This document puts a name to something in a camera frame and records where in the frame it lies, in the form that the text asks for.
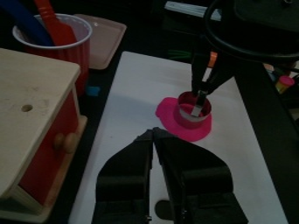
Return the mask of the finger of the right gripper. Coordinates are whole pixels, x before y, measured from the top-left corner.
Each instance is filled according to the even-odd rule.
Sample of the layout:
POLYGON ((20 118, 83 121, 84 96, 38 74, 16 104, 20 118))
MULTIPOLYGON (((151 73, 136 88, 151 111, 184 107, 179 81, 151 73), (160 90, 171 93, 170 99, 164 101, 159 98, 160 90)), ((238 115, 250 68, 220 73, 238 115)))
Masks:
POLYGON ((191 92, 198 94, 202 79, 210 64, 210 43, 204 37, 196 39, 191 53, 191 92))
POLYGON ((216 58, 214 68, 210 72, 207 82, 207 93, 211 94, 220 85, 227 82, 234 76, 230 69, 231 57, 226 54, 220 54, 216 58))

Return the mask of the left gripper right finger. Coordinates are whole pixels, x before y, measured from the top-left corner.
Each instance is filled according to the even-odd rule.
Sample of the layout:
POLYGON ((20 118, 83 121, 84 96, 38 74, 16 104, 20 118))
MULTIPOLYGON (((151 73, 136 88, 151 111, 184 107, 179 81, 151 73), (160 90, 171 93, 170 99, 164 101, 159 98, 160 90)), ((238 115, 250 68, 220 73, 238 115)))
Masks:
POLYGON ((208 150, 154 129, 174 224, 248 224, 226 162, 208 150))

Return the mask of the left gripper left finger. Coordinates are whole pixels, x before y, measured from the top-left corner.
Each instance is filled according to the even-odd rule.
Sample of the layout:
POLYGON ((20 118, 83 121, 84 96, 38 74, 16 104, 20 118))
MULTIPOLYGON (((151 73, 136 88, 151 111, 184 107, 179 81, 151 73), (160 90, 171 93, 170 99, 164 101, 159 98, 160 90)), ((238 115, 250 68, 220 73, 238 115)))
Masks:
POLYGON ((106 162, 96 183, 95 224, 148 224, 154 132, 147 130, 106 162))

